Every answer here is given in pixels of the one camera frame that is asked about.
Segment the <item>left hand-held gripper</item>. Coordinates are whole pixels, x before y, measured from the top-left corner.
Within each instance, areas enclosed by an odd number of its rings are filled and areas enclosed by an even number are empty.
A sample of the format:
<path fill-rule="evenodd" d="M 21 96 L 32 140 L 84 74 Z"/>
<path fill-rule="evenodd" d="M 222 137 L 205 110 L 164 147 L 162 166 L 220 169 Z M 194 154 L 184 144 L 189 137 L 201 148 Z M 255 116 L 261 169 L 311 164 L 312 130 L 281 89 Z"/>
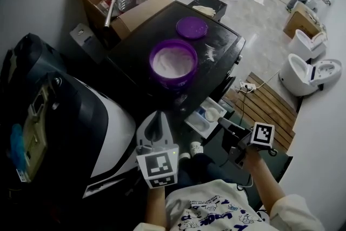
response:
<path fill-rule="evenodd" d="M 162 111 L 150 114 L 137 128 L 136 138 L 136 159 L 148 187 L 155 189 L 176 184 L 179 146 L 173 141 L 166 114 Z"/>

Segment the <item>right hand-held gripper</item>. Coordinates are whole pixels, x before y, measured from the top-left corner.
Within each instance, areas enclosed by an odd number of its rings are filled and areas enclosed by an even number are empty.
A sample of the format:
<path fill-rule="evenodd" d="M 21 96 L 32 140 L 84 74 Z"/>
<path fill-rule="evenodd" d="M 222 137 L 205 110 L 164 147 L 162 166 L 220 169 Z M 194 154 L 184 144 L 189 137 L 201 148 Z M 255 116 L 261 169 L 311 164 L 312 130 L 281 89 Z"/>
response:
<path fill-rule="evenodd" d="M 217 122 L 224 129 L 222 148 L 228 153 L 228 160 L 238 168 L 243 167 L 248 147 L 266 150 L 270 156 L 277 155 L 277 150 L 273 148 L 274 125 L 255 122 L 251 128 L 242 128 L 224 117 L 220 117 Z"/>

